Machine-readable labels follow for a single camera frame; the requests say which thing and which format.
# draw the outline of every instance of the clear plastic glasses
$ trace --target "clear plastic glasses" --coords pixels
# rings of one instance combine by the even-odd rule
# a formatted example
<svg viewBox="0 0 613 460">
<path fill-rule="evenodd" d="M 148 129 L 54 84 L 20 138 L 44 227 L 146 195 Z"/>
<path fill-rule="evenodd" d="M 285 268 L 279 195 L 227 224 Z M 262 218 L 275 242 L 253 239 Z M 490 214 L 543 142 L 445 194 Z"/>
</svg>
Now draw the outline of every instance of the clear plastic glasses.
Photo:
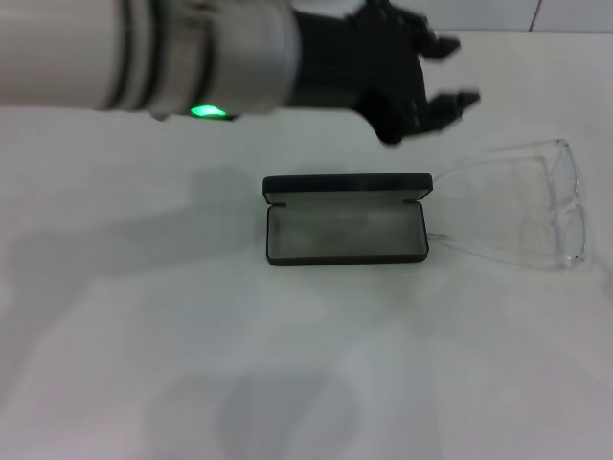
<svg viewBox="0 0 613 460">
<path fill-rule="evenodd" d="M 579 171 L 563 140 L 469 157 L 436 176 L 424 208 L 432 242 L 543 270 L 586 260 Z"/>
</svg>

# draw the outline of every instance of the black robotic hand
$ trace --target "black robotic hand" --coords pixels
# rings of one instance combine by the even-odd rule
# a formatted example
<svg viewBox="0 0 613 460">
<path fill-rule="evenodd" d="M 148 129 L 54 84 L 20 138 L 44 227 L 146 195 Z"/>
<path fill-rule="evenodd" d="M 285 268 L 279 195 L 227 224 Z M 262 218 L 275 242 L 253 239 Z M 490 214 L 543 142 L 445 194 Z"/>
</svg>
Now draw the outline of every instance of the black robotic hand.
<svg viewBox="0 0 613 460">
<path fill-rule="evenodd" d="M 345 19 L 295 14 L 302 60 L 290 106 L 355 110 L 382 143 L 397 145 L 448 127 L 480 100 L 466 91 L 428 102 L 419 56 L 444 60 L 460 41 L 436 37 L 424 16 L 389 0 L 367 0 Z"/>
</svg>

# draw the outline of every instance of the white robotic arm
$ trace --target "white robotic arm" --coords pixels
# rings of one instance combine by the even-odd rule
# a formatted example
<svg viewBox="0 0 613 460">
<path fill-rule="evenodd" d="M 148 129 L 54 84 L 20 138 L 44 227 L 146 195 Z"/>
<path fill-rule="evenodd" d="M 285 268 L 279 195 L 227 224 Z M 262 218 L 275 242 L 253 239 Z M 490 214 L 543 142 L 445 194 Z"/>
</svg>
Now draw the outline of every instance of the white robotic arm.
<svg viewBox="0 0 613 460">
<path fill-rule="evenodd" d="M 368 0 L 345 19 L 287 0 L 0 0 L 0 105 L 230 114 L 347 108 L 382 142 L 438 130 L 478 100 L 425 99 L 418 55 L 459 48 Z"/>
</svg>

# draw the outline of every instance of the white surface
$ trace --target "white surface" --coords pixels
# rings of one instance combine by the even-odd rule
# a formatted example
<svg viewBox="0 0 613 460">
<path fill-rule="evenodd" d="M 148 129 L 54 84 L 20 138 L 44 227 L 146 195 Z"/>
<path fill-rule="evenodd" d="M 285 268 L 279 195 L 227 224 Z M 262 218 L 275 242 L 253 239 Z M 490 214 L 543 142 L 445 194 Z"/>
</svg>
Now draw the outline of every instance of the white surface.
<svg viewBox="0 0 613 460">
<path fill-rule="evenodd" d="M 342 15 L 353 12 L 364 1 L 293 0 L 293 3 L 309 12 Z M 426 14 L 435 29 L 527 31 L 538 0 L 393 0 L 392 3 Z"/>
<path fill-rule="evenodd" d="M 544 0 L 536 31 L 613 31 L 610 0 Z"/>
<path fill-rule="evenodd" d="M 2 110 L 0 458 L 608 458 L 613 36 L 461 38 L 429 86 L 482 105 L 400 149 L 344 114 Z M 411 266 L 265 261 L 266 175 L 434 173 L 562 136 L 598 249 L 583 271 L 434 243 Z"/>
</svg>

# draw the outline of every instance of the white wall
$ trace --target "white wall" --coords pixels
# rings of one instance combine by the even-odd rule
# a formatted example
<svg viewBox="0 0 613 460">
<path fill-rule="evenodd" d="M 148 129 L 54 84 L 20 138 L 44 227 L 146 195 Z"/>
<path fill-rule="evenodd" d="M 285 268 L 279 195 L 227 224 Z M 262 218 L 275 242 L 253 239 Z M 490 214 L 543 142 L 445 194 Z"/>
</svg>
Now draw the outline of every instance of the white wall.
<svg viewBox="0 0 613 460">
<path fill-rule="evenodd" d="M 361 0 L 295 0 L 310 12 L 343 14 Z M 435 29 L 527 31 L 538 0 L 396 0 L 393 3 L 425 13 Z"/>
<path fill-rule="evenodd" d="M 613 32 L 611 0 L 543 0 L 536 31 Z"/>
</svg>

